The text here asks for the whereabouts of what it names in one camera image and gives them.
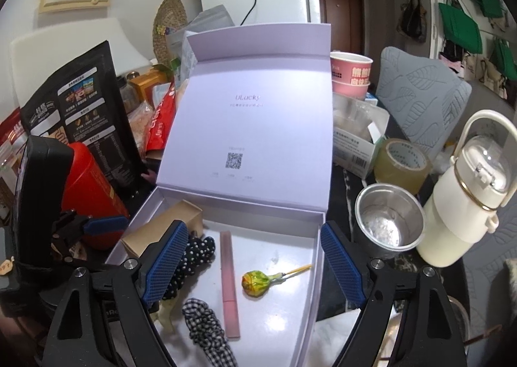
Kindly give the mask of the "gold cardboard box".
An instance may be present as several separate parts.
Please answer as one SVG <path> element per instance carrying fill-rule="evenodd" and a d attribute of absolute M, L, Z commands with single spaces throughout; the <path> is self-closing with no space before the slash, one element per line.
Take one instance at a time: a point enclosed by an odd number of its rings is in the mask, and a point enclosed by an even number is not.
<path fill-rule="evenodd" d="M 189 234 L 203 236 L 202 209 L 182 200 L 123 237 L 123 247 L 129 256 L 140 257 L 149 244 L 160 241 L 174 221 L 183 221 Z"/>

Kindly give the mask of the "cream hair claw clip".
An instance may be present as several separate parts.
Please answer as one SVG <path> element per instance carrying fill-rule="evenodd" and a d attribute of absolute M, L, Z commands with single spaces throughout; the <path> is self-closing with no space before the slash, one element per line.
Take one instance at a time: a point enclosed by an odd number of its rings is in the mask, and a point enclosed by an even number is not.
<path fill-rule="evenodd" d="M 159 309 L 157 312 L 151 314 L 151 318 L 153 321 L 158 321 L 162 326 L 163 330 L 165 330 L 169 334 L 173 334 L 175 332 L 174 325 L 172 324 L 171 314 L 176 305 L 176 298 L 172 299 L 161 299 L 159 302 Z"/>

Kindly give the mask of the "black polka dot scrunchie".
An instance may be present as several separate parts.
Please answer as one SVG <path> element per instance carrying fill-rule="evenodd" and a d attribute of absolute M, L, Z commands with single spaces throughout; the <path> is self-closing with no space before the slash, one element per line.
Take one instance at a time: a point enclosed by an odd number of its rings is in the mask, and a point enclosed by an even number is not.
<path fill-rule="evenodd" d="M 176 267 L 162 299 L 170 300 L 178 296 L 187 278 L 192 277 L 196 272 L 210 264 L 216 252 L 216 242 L 211 236 L 190 235 L 187 247 Z"/>

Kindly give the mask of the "black white gingham scrunchie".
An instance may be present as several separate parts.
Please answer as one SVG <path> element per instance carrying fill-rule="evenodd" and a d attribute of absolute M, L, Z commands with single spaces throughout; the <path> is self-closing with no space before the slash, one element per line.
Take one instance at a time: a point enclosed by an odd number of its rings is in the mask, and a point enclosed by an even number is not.
<path fill-rule="evenodd" d="M 201 299 L 187 299 L 181 309 L 189 337 L 212 366 L 238 367 L 228 338 L 215 312 Z"/>

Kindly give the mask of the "yellow lollipop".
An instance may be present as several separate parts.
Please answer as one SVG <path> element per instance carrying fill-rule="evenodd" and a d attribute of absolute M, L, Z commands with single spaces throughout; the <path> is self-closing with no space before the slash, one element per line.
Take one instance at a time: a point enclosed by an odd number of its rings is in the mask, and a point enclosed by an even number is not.
<path fill-rule="evenodd" d="M 249 271 L 241 278 L 241 287 L 243 292 L 251 298 L 260 298 L 273 286 L 284 282 L 288 278 L 309 271 L 311 264 L 306 264 L 289 272 L 279 272 L 273 275 L 267 275 L 261 271 Z"/>

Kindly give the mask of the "pink lip gloss tube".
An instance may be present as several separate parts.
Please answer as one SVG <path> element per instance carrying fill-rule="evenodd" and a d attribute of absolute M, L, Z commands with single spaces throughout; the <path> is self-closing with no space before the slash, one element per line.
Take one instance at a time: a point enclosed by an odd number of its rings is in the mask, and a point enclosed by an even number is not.
<path fill-rule="evenodd" d="M 240 324 L 237 306 L 237 290 L 233 261 L 232 237 L 230 231 L 220 233 L 220 263 L 222 276 L 222 296 L 224 329 L 232 340 L 240 338 Z"/>

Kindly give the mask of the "red cylindrical canister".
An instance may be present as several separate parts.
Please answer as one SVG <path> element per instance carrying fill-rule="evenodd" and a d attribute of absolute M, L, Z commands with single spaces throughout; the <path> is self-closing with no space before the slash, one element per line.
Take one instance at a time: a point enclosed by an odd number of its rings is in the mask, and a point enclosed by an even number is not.
<path fill-rule="evenodd" d="M 75 211 L 77 215 L 90 219 L 123 215 L 129 220 L 128 210 L 87 146 L 77 142 L 69 144 L 69 148 L 73 150 L 74 158 L 61 200 L 61 211 Z M 83 233 L 82 238 L 93 248 L 105 250 L 114 246 L 122 235 L 123 232 Z"/>

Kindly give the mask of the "steel cup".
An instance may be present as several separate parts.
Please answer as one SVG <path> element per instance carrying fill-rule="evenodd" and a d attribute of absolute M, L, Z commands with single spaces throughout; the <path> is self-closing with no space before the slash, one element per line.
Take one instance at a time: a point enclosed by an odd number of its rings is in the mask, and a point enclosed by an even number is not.
<path fill-rule="evenodd" d="M 392 259 L 416 248 L 424 236 L 421 204 L 395 185 L 374 183 L 364 188 L 355 201 L 354 215 L 354 240 L 371 258 Z"/>

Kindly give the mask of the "red snack bag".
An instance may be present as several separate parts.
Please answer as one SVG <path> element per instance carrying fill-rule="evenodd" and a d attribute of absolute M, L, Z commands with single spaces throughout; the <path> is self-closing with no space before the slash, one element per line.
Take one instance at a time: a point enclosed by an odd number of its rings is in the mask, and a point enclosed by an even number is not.
<path fill-rule="evenodd" d="M 175 86 L 172 82 L 156 107 L 153 118 L 149 124 L 144 153 L 163 151 L 166 147 L 169 132 L 171 131 L 176 114 Z"/>

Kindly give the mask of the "black coffee bag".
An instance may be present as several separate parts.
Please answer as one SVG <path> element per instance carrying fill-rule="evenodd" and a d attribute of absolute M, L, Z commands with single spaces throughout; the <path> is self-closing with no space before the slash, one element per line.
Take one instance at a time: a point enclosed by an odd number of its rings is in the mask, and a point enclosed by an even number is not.
<path fill-rule="evenodd" d="M 105 40 L 56 70 L 21 107 L 33 136 L 82 143 L 130 214 L 153 190 L 123 106 Z"/>

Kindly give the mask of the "cream water bottle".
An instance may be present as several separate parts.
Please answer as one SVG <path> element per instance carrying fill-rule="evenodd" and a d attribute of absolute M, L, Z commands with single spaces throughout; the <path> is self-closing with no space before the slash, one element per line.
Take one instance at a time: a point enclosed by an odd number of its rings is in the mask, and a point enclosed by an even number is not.
<path fill-rule="evenodd" d="M 468 137 L 482 120 L 495 122 L 516 140 L 514 124 L 494 110 L 479 110 L 464 125 L 449 168 L 424 206 L 426 225 L 417 251 L 434 267 L 454 264 L 485 234 L 494 233 L 500 225 L 497 211 L 516 192 L 516 157 L 491 137 Z"/>

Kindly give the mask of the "tape roll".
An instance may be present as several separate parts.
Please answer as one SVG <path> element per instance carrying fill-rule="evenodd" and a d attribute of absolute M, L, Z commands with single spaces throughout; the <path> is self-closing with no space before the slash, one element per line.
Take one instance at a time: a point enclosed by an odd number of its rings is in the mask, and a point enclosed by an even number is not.
<path fill-rule="evenodd" d="M 373 167 L 377 183 L 387 183 L 418 194 L 431 171 L 427 155 L 412 143 L 390 138 L 384 141 Z"/>

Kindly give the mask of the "lilac gift box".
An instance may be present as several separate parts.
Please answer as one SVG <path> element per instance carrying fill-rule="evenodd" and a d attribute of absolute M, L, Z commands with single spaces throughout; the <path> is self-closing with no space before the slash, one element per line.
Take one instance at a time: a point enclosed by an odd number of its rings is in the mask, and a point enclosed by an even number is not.
<path fill-rule="evenodd" d="M 297 275 L 252 299 L 237 293 L 241 366 L 301 366 L 322 283 L 320 229 L 330 199 L 330 27 L 234 26 L 191 35 L 197 63 L 157 185 L 129 225 L 186 200 L 206 235 L 228 231 L 235 275 Z"/>

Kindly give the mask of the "white foam board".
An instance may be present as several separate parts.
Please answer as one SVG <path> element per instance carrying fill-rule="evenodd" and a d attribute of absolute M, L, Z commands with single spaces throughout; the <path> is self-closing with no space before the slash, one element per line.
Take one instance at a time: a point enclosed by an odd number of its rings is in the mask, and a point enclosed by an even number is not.
<path fill-rule="evenodd" d="M 151 65 L 114 17 L 48 26 L 14 39 L 10 59 L 18 105 L 23 107 L 56 70 L 105 40 L 117 75 Z"/>

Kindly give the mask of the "white medicine box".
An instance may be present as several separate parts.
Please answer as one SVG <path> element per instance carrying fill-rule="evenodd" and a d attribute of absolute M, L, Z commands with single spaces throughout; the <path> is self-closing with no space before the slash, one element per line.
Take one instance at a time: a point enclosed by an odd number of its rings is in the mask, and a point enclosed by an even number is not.
<path fill-rule="evenodd" d="M 389 113 L 365 101 L 333 94 L 333 162 L 360 179 L 373 170 Z"/>

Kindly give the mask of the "grey chair back far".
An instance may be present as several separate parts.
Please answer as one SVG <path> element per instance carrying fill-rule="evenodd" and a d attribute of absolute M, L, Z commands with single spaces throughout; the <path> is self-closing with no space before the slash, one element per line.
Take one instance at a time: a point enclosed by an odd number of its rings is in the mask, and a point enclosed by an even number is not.
<path fill-rule="evenodd" d="M 385 47 L 376 97 L 406 138 L 433 159 L 464 114 L 471 86 L 438 59 Z"/>

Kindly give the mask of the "pink paper cup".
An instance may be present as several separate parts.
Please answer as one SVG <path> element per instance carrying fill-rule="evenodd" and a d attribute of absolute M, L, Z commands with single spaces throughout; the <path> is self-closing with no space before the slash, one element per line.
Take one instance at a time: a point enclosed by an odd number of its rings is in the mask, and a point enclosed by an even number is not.
<path fill-rule="evenodd" d="M 349 52 L 330 53 L 332 80 L 353 86 L 367 85 L 373 60 L 369 57 Z"/>

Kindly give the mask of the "white mini fridge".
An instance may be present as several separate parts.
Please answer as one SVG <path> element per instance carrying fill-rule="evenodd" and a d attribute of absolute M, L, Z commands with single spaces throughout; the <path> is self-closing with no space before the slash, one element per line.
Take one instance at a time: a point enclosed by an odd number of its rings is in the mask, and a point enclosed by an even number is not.
<path fill-rule="evenodd" d="M 320 0 L 201 0 L 204 11 L 223 5 L 237 26 L 321 22 Z"/>

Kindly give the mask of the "green tote bag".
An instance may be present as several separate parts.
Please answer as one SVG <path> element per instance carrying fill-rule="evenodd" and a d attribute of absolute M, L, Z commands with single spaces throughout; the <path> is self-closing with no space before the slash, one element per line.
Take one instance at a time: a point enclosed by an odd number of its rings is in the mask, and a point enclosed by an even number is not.
<path fill-rule="evenodd" d="M 463 9 L 458 0 L 445 0 L 439 3 L 439 10 L 443 20 L 443 34 L 450 40 L 471 54 L 483 52 L 479 26 Z"/>

